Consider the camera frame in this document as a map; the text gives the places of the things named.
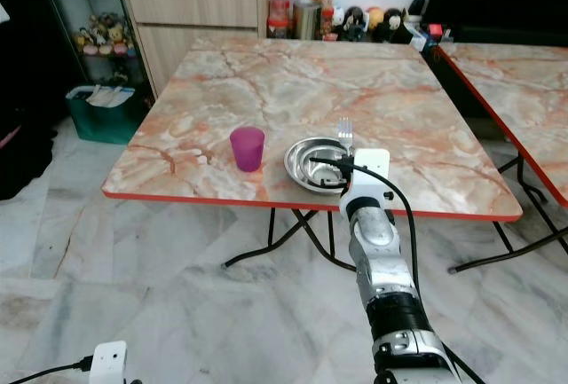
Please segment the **black hanging clothes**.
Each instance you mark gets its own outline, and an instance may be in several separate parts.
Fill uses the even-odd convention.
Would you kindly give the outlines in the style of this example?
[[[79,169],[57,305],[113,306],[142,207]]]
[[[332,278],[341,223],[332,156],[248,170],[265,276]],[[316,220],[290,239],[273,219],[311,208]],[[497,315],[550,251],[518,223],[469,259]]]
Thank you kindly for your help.
[[[59,27],[51,0],[1,0],[4,55],[0,199],[11,200],[52,161],[54,125],[61,118]]]

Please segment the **steel bowl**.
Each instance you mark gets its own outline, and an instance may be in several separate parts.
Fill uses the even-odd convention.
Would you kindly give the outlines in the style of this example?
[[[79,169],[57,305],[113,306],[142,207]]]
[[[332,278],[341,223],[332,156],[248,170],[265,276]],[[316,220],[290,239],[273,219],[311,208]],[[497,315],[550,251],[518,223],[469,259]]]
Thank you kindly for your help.
[[[320,196],[335,196],[340,173],[336,165],[313,160],[345,160],[348,153],[337,139],[332,137],[308,137],[292,145],[285,153],[284,165],[288,176],[301,188]]]

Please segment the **green storage bag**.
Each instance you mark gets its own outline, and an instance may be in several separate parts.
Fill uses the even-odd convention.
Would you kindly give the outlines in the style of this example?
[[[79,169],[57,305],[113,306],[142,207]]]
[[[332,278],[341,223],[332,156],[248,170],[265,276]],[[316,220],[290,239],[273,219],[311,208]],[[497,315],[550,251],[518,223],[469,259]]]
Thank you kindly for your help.
[[[150,108],[122,85],[78,85],[65,100],[78,137],[99,144],[127,145]]]

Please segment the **glass display shelf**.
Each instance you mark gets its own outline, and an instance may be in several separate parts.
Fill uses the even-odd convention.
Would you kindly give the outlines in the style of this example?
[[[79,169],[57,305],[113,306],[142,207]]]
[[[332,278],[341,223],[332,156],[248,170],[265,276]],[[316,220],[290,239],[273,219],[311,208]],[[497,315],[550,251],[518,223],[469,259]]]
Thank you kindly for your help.
[[[124,0],[51,0],[51,9],[80,69],[78,84],[132,88],[150,105],[153,89]]]

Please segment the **marble print folding table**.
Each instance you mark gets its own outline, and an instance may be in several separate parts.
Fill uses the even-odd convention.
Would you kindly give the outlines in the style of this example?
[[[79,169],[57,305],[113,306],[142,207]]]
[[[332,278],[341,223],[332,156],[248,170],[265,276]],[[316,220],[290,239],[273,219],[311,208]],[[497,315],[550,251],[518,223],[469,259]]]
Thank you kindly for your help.
[[[192,41],[101,191],[117,200],[266,208],[288,218],[266,245],[232,263],[266,260],[297,239],[329,255],[323,234],[336,199],[301,188],[284,165],[308,137],[335,137],[349,117],[354,149],[390,152],[389,179],[427,218],[515,222],[523,209],[482,144],[414,48],[204,36]],[[230,134],[266,134],[256,172],[236,168]]]
[[[454,265],[449,273],[522,257],[552,243],[568,254],[568,224],[556,226],[545,209],[554,200],[568,214],[568,47],[440,43],[430,54],[459,77],[514,146],[515,156],[498,172],[515,174],[523,196],[550,231],[514,247],[496,222],[506,253]]]

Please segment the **steel canister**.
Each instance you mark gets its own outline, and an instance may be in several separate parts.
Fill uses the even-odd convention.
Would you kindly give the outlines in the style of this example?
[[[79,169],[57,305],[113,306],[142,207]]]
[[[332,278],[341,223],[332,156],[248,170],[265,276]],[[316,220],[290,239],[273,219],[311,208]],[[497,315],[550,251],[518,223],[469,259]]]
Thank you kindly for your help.
[[[320,11],[318,0],[296,0],[293,4],[293,35],[295,39],[313,41],[320,39]]]

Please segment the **silver fork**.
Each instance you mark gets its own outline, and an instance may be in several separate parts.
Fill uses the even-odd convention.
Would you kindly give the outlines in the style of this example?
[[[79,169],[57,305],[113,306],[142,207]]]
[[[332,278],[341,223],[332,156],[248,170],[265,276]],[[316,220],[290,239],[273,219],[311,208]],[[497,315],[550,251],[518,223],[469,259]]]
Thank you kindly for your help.
[[[354,132],[349,117],[341,117],[336,126],[336,137],[348,154],[354,154]]]

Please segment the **wooden drawer cabinet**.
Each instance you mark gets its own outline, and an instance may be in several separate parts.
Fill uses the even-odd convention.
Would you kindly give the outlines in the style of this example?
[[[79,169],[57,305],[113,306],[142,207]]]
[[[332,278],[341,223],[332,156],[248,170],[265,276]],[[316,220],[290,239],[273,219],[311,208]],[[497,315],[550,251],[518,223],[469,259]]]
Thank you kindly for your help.
[[[264,38],[268,0],[124,0],[155,96],[181,64],[192,41],[205,35]]]

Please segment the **yellow head plush doll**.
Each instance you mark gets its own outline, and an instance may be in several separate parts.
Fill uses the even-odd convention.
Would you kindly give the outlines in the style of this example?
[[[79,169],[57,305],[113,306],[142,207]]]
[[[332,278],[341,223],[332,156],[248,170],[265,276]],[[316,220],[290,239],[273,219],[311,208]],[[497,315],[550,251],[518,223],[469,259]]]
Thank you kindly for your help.
[[[381,7],[372,6],[366,10],[367,13],[367,27],[365,32],[366,41],[374,41],[375,31],[384,20],[385,10]]]

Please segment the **red cap clear bottle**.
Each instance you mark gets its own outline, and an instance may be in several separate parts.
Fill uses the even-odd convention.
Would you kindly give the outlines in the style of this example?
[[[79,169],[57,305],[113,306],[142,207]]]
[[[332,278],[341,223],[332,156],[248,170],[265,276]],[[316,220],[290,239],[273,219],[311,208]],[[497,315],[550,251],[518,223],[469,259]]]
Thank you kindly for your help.
[[[288,39],[289,0],[268,0],[267,36],[268,38]]]

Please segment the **black white plush doll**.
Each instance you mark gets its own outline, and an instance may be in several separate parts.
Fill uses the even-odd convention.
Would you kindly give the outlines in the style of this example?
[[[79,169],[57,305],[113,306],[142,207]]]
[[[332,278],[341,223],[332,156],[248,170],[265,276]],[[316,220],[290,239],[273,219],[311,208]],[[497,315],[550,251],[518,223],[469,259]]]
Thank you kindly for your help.
[[[366,32],[365,13],[358,6],[352,6],[344,13],[340,31],[341,41],[361,41]]]

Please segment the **purple plastic cup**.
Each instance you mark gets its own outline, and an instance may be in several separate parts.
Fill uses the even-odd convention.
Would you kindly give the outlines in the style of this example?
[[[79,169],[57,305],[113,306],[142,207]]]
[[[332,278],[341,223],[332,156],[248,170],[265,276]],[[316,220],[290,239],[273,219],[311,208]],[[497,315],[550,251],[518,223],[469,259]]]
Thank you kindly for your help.
[[[230,134],[236,168],[252,173],[260,169],[266,134],[256,126],[240,126]]]

